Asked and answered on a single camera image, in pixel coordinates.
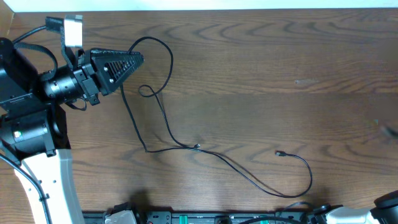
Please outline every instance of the cable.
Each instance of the cable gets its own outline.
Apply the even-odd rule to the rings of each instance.
[[[398,132],[390,127],[382,126],[381,131],[392,139],[398,139]]]
[[[28,173],[26,173],[24,170],[22,170],[15,162],[12,162],[10,159],[8,159],[6,156],[4,156],[2,154],[0,154],[0,158],[4,162],[7,162],[12,168],[14,168],[20,174],[22,174],[36,188],[37,193],[39,193],[39,197],[40,197],[39,200],[42,202],[42,205],[43,205],[45,220],[47,221],[47,224],[51,224],[52,222],[51,222],[49,207],[47,206],[48,197],[45,196],[41,186]]]
[[[81,111],[86,111],[87,110],[87,102],[85,101],[85,99],[83,97],[79,97],[76,100],[81,100],[82,102],[84,102],[85,106],[83,108],[79,108],[77,106],[75,106],[72,101],[66,102],[65,104],[67,106],[69,106],[69,108],[74,109],[74,110],[81,110]]]
[[[40,26],[40,27],[37,27],[35,29],[32,29],[31,31],[27,32],[26,34],[23,34],[20,37],[18,37],[15,40],[13,40],[12,43],[16,44],[16,43],[20,42],[21,40],[25,39],[26,37],[28,37],[28,36],[30,36],[32,34],[35,34],[38,31],[44,30],[45,28],[46,28],[46,26],[44,25],[44,26]]]
[[[239,224],[250,224],[250,223],[255,223],[259,221],[280,221],[280,222],[286,222],[286,223],[291,223],[291,224],[305,224],[305,222],[299,222],[296,220],[291,220],[289,218],[280,218],[280,217],[259,217],[259,218],[252,218],[248,221],[241,222]]]
[[[309,184],[308,188],[307,188],[304,192],[302,192],[301,194],[298,194],[298,195],[282,195],[282,194],[274,194],[274,193],[272,193],[272,192],[269,192],[269,191],[263,189],[262,187],[260,187],[259,185],[257,185],[253,180],[251,180],[249,177],[247,177],[246,175],[244,175],[241,171],[237,170],[237,168],[235,168],[235,166],[233,166],[230,162],[228,162],[225,158],[223,158],[222,155],[220,155],[220,154],[218,154],[218,153],[216,153],[216,152],[210,152],[210,151],[206,151],[206,150],[199,149],[199,147],[200,147],[199,144],[196,144],[196,145],[194,145],[193,147],[190,147],[190,146],[187,146],[187,145],[185,145],[185,144],[182,144],[182,143],[178,142],[178,141],[174,138],[174,136],[173,136],[173,134],[172,134],[172,132],[171,132],[171,130],[170,130],[170,126],[169,126],[169,122],[167,121],[166,113],[165,113],[165,111],[164,111],[164,109],[163,109],[162,104],[160,103],[159,98],[157,97],[157,95],[166,87],[167,83],[168,83],[169,80],[170,80],[170,77],[171,77],[171,74],[172,74],[172,70],[173,70],[173,61],[174,61],[173,53],[172,53],[172,51],[170,50],[169,46],[167,46],[167,44],[165,44],[165,43],[162,42],[161,40],[156,39],[156,38],[154,38],[154,37],[141,37],[140,39],[138,39],[137,41],[135,41],[135,42],[133,43],[133,45],[130,47],[130,49],[129,49],[128,52],[130,53],[130,52],[134,49],[134,47],[135,47],[139,42],[141,42],[141,41],[143,41],[143,40],[146,40],[146,39],[151,39],[151,40],[158,41],[159,43],[161,43],[161,44],[169,51],[170,58],[171,58],[170,71],[169,71],[169,75],[168,75],[167,78],[166,78],[165,83],[163,84],[163,86],[162,86],[157,92],[155,92],[155,91],[153,90],[153,88],[150,87],[149,85],[141,85],[141,86],[139,87],[139,94],[140,94],[141,96],[143,96],[143,97],[152,97],[152,96],[154,96],[154,97],[156,98],[157,104],[159,105],[160,111],[162,112],[164,121],[165,121],[165,123],[166,123],[167,131],[169,132],[170,137],[173,139],[173,141],[174,141],[175,143],[177,143],[177,144],[178,144],[179,146],[181,146],[181,147],[171,147],[171,148],[168,148],[168,149],[161,149],[161,150],[156,150],[156,151],[149,151],[149,150],[148,150],[148,148],[147,148],[147,146],[146,146],[144,140],[142,139],[141,134],[140,134],[140,132],[139,132],[139,130],[138,130],[138,127],[137,127],[137,124],[136,124],[136,120],[134,119],[134,116],[132,115],[132,112],[131,112],[131,110],[130,110],[130,107],[129,107],[128,103],[127,103],[127,99],[126,99],[126,96],[125,96],[125,94],[124,94],[124,87],[123,87],[123,85],[121,85],[121,86],[120,86],[120,91],[121,91],[121,95],[122,95],[122,99],[123,99],[124,105],[126,106],[126,109],[127,109],[128,113],[129,113],[129,115],[130,115],[132,124],[133,124],[133,126],[134,126],[134,129],[135,129],[135,131],[136,131],[136,133],[137,133],[138,139],[140,140],[142,146],[144,147],[145,152],[148,152],[148,153],[158,153],[158,152],[165,152],[165,151],[171,151],[171,150],[177,150],[177,149],[186,149],[186,150],[191,150],[191,151],[195,151],[195,152],[203,152],[203,153],[205,153],[205,154],[210,154],[210,155],[216,156],[217,158],[219,158],[219,159],[221,159],[222,161],[224,161],[227,165],[229,165],[230,168],[232,168],[233,170],[235,170],[238,174],[240,174],[241,176],[243,176],[243,177],[244,177],[247,181],[249,181],[252,185],[254,185],[255,187],[257,187],[259,190],[261,190],[262,192],[267,193],[267,194],[269,194],[269,195],[276,196],[276,197],[282,197],[282,198],[296,198],[296,197],[303,196],[304,194],[306,194],[306,193],[311,189],[311,186],[312,186],[312,171],[311,171],[310,165],[309,165],[303,158],[301,158],[300,156],[296,156],[296,155],[293,155],[293,154],[288,154],[288,153],[280,152],[280,151],[277,151],[277,152],[275,153],[277,156],[289,156],[289,157],[293,157],[293,158],[296,158],[296,159],[300,159],[300,160],[303,161],[304,164],[307,166],[308,171],[309,171],[309,173],[310,173],[310,184]],[[144,95],[144,94],[142,94],[142,93],[141,93],[141,88],[142,88],[142,87],[147,87],[147,88],[152,92],[152,94],[150,94],[150,95]]]
[[[55,58],[54,54],[48,48],[41,46],[41,45],[37,45],[37,44],[28,44],[28,43],[23,43],[23,42],[14,44],[14,47],[16,49],[28,49],[28,50],[35,50],[38,52],[42,52],[51,58],[51,60],[54,64],[54,69],[39,75],[40,81],[42,81],[42,82],[48,81],[48,80],[52,79],[55,76],[55,74],[57,73],[57,69],[58,69],[57,59]]]

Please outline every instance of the wood grain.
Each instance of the wood grain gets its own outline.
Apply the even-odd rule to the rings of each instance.
[[[396,190],[397,143],[373,119],[398,111],[397,9],[85,12],[85,49],[128,49],[151,35],[174,53],[161,99],[175,137],[220,152],[284,194],[303,191],[308,171],[283,150],[304,157],[314,185],[302,198],[268,196],[217,158],[189,151],[146,154],[120,92],[86,112],[65,108],[76,189],[84,210],[132,200],[141,208],[260,211],[299,200],[372,207]],[[54,14],[17,14],[10,38]],[[63,63],[59,37],[27,42],[48,47]],[[155,42],[136,48],[146,61],[126,81],[128,102],[151,149],[172,145],[155,99],[170,63]],[[50,59],[24,51],[39,70]],[[0,165],[1,223],[32,223],[21,184]]]

